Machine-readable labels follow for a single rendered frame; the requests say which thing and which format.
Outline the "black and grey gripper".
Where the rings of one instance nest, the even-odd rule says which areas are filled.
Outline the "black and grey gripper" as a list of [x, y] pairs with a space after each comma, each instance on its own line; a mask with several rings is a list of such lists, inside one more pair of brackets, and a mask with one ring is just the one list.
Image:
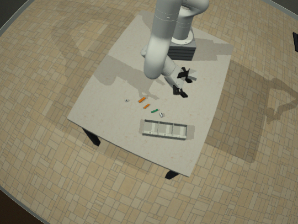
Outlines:
[[164, 76], [164, 78], [167, 81], [167, 83], [173, 88], [174, 95], [181, 95], [183, 98], [187, 98], [188, 95], [182, 90], [184, 81], [186, 81], [187, 83], [192, 83], [193, 81], [186, 77], [177, 78], [178, 73], [184, 72], [184, 71], [186, 71], [185, 67], [180, 68], [178, 65], [175, 64], [174, 71]]

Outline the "grey rack of three bins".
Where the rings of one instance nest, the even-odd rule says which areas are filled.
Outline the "grey rack of three bins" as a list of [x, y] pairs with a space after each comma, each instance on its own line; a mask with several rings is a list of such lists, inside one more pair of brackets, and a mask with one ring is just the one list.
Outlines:
[[142, 135], [185, 141], [187, 138], [187, 125], [145, 119]]

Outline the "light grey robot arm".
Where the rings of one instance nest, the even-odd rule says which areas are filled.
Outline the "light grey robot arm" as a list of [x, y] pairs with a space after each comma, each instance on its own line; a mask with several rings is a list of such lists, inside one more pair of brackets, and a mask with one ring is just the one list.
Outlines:
[[[157, 0], [150, 40], [141, 50], [147, 78], [166, 76], [175, 69], [175, 63], [167, 55], [171, 42], [189, 44], [193, 39], [190, 30], [193, 18], [205, 12], [208, 6], [209, 0]], [[187, 77], [196, 81], [197, 76], [198, 71], [189, 68], [178, 73], [177, 78]]]

